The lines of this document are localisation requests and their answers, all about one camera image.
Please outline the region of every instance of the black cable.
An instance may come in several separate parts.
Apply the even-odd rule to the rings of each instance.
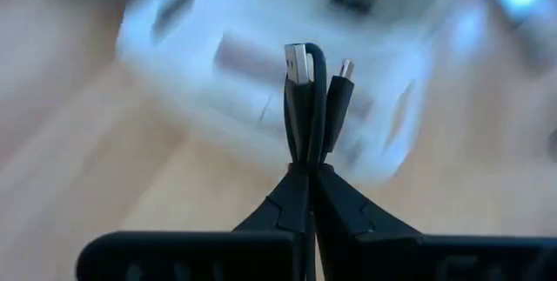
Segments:
[[[317,171],[320,164],[323,136],[325,135],[325,110],[327,92],[327,67],[323,51],[314,43],[306,43],[305,51],[313,59],[312,120],[307,152],[307,168]]]
[[[309,179],[309,201],[315,200],[314,190],[319,168],[325,162],[339,137],[354,84],[348,79],[353,64],[345,60],[340,76],[333,77],[327,93],[326,60],[314,43],[290,44],[285,47],[287,78],[285,80],[285,128],[292,165],[305,171]],[[309,77],[307,54],[312,55],[313,80]],[[315,280],[315,222],[313,205],[308,206],[305,276]]]

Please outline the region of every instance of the usb cable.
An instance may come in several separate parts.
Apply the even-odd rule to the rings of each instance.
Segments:
[[[312,57],[312,76],[307,55]],[[292,163],[316,171],[339,138],[354,88],[354,64],[344,60],[327,93],[325,55],[316,44],[288,44],[285,56],[285,128]]]

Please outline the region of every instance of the metal usb plug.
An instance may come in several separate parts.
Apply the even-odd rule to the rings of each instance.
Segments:
[[[302,43],[287,44],[286,73],[288,79],[295,84],[308,84],[310,82],[305,45]]]
[[[354,62],[351,59],[345,59],[342,61],[342,67],[340,67],[340,77],[347,78],[352,81],[352,73],[354,72]]]

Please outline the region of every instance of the usb-a connector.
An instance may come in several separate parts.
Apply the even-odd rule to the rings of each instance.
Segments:
[[[287,44],[286,54],[286,73],[288,79],[295,84],[307,84],[310,82],[309,70],[307,65],[307,55],[305,45],[302,43]]]

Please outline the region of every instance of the wooden floor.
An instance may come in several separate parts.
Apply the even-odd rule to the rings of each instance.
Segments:
[[[189,135],[113,61],[117,9],[0,10],[0,279],[70,280],[107,231],[228,230],[277,183]],[[557,74],[532,77],[487,0],[463,3],[437,39],[415,151],[359,189],[425,232],[557,235]]]

